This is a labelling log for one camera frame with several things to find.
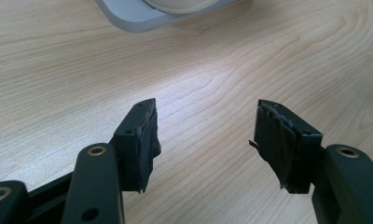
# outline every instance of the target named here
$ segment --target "gray object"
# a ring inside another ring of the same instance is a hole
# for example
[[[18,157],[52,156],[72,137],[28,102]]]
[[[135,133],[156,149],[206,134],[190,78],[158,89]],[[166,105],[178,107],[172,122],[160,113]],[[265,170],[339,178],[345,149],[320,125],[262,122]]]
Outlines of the gray object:
[[[143,32],[236,1],[238,0],[219,0],[217,3],[199,12],[183,15],[162,12],[153,8],[144,0],[96,0],[96,3],[102,9],[107,19],[117,28],[128,32]]]

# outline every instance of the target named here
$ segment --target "light wood tabletop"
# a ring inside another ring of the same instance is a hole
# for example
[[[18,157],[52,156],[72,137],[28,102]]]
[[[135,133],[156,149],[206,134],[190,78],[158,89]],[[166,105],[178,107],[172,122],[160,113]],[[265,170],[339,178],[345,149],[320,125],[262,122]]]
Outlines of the light wood tabletop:
[[[0,181],[71,172],[149,98],[162,153],[127,223],[316,223],[248,145],[257,100],[373,160],[373,0],[241,0],[140,34],[92,0],[0,1]]]

